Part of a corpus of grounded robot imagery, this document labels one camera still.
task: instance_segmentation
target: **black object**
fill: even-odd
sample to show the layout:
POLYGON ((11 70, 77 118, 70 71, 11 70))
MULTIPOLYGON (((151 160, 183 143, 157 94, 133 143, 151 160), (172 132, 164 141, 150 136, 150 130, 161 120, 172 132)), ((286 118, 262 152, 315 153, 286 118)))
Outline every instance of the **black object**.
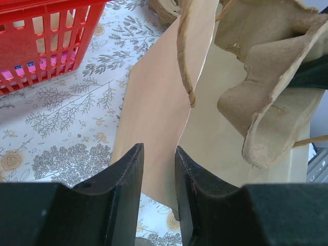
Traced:
MULTIPOLYGON (((327 14, 328 7, 320 12, 327 14)), ((328 55, 302 64, 287 87, 319 88, 328 90, 328 55)))
POLYGON ((144 146, 69 189, 0 183, 1 246, 134 246, 144 146))
POLYGON ((328 185, 237 188, 178 147, 175 185, 183 245, 328 245, 328 185))

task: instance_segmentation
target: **gray leaf pattern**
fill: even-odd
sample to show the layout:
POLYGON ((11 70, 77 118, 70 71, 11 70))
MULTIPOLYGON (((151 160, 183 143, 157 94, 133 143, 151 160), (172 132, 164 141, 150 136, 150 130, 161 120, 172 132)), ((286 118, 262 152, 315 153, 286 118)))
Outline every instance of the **gray leaf pattern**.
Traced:
MULTIPOLYGON (((108 2, 79 69, 0 97, 0 182, 72 187, 108 167, 130 70, 164 31, 147 0, 108 2)), ((181 245, 172 211, 144 194, 136 231, 181 245)))

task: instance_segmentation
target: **floral tablecloth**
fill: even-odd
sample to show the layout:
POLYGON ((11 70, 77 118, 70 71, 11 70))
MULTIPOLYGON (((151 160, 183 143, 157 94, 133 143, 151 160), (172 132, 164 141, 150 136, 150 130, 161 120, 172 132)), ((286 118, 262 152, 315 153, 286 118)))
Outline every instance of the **floral tablecloth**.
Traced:
MULTIPOLYGON (((129 71, 164 31, 147 0, 108 2, 77 71, 0 97, 0 182, 71 187, 107 167, 129 71)), ((137 237, 181 245, 172 211, 143 194, 137 237)))

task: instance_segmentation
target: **floral pattern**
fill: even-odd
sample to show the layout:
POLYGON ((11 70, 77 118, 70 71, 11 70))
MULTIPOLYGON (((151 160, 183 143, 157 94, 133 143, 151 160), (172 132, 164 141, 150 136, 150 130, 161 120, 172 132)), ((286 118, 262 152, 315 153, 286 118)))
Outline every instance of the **floral pattern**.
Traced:
MULTIPOLYGON (((69 187, 110 163, 129 72, 165 28, 147 0, 114 0, 74 72, 0 97, 0 182, 69 187)), ((136 236, 181 245, 172 211, 141 195, 136 236)))

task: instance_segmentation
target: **dark green object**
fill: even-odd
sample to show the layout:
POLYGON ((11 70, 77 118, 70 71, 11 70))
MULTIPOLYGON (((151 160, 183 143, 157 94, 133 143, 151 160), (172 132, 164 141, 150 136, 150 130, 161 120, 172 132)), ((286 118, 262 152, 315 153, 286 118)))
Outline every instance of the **dark green object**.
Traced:
POLYGON ((302 64, 287 87, 328 90, 328 55, 302 64))

